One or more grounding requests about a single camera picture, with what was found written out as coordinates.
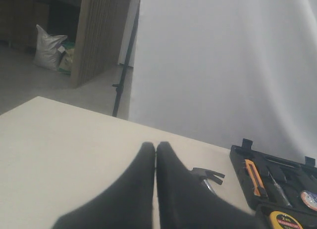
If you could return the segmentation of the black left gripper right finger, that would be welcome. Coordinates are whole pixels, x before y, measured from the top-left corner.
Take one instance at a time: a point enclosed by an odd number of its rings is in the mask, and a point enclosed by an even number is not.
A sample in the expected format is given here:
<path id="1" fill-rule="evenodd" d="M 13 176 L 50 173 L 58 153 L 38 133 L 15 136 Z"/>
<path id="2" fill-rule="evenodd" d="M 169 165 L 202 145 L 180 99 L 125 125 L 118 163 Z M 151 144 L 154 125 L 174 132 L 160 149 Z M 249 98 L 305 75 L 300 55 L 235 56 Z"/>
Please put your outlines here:
<path id="1" fill-rule="evenodd" d="M 263 229 L 252 216 L 211 193 L 177 157 L 169 142 L 157 147 L 157 193 L 162 229 Z"/>

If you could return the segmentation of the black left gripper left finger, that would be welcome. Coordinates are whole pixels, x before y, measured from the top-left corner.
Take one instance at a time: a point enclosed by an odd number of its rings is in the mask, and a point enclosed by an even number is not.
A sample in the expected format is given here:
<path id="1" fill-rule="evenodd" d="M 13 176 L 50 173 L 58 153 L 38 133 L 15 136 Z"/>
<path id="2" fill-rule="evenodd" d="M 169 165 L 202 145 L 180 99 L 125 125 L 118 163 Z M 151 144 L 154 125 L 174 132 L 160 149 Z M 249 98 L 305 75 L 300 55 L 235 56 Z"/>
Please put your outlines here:
<path id="1" fill-rule="evenodd" d="M 155 147 L 144 142 L 124 173 L 100 195 L 61 216 L 55 229 L 150 229 Z"/>

